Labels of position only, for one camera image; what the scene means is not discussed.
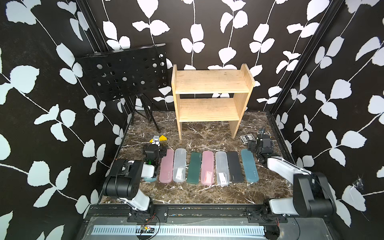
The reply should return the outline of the pink pencil case shelf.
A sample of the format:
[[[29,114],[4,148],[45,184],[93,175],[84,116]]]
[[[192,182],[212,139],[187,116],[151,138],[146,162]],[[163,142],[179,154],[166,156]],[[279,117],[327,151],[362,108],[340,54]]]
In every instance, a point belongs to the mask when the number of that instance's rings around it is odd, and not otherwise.
[[[203,185],[212,185],[214,182],[214,153],[204,151],[202,154],[201,183]]]
[[[162,158],[160,165],[159,182],[168,184],[173,180],[174,151],[167,149],[167,154]]]

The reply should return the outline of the teal pencil case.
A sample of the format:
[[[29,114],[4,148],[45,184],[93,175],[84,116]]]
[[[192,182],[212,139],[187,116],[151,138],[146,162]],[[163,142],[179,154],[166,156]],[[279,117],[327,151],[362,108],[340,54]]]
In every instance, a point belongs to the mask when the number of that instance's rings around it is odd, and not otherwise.
[[[258,182],[259,174],[253,153],[247,149],[243,149],[241,150],[241,156],[247,181],[249,183]]]

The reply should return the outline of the white pencil case shelf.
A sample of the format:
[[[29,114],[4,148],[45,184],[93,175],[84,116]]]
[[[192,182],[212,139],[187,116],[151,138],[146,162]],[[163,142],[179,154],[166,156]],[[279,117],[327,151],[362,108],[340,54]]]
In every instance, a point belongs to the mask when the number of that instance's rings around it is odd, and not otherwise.
[[[174,154],[173,181],[182,183],[186,180],[186,149],[176,149]]]

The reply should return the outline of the dark grey pencil case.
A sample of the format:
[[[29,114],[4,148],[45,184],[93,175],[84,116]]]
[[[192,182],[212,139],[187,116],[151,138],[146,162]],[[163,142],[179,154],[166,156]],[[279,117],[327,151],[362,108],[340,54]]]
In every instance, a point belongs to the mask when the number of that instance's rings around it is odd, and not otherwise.
[[[227,152],[230,180],[232,183],[243,183],[244,177],[237,152]]]

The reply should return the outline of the dark green pencil case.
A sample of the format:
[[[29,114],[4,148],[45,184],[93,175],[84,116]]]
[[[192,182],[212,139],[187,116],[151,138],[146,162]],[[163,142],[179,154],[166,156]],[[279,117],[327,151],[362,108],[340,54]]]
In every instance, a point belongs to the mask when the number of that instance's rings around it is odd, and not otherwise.
[[[202,154],[191,153],[191,159],[188,168],[187,183],[197,185],[200,181],[200,172],[202,164]]]

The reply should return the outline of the clear frosted pencil case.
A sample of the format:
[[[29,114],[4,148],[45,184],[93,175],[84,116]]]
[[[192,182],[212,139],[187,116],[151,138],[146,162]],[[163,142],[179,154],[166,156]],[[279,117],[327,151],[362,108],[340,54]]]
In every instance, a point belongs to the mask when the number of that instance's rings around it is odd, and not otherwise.
[[[215,158],[216,158],[217,184],[222,187],[228,186],[230,183],[230,174],[229,174],[227,153],[223,151],[216,152]]]

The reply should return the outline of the light blue pencil case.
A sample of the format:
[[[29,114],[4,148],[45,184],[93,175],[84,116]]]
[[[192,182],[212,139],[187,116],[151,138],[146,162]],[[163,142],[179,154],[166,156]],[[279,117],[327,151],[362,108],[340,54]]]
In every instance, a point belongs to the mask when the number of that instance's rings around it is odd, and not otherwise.
[[[148,182],[148,183],[153,183],[157,180],[157,177],[153,177],[153,178],[143,178],[143,180],[145,182]]]

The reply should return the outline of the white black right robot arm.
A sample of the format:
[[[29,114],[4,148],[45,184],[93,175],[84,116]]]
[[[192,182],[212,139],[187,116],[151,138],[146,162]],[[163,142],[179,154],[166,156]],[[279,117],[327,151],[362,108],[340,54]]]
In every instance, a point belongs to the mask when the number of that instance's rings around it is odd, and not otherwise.
[[[255,140],[248,141],[247,147],[264,167],[293,185],[292,197],[267,200],[270,213],[302,218],[330,217],[336,213],[335,198],[324,174],[300,168],[274,153],[269,135],[258,134]]]

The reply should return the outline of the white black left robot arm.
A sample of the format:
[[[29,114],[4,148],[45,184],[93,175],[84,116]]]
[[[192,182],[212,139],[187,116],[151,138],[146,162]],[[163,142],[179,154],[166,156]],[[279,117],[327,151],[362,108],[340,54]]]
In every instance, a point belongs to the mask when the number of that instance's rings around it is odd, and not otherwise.
[[[103,184],[102,194],[123,201],[135,211],[152,214],[153,200],[140,190],[140,183],[142,179],[157,179],[167,148],[150,144],[144,147],[144,155],[143,160],[115,160]]]

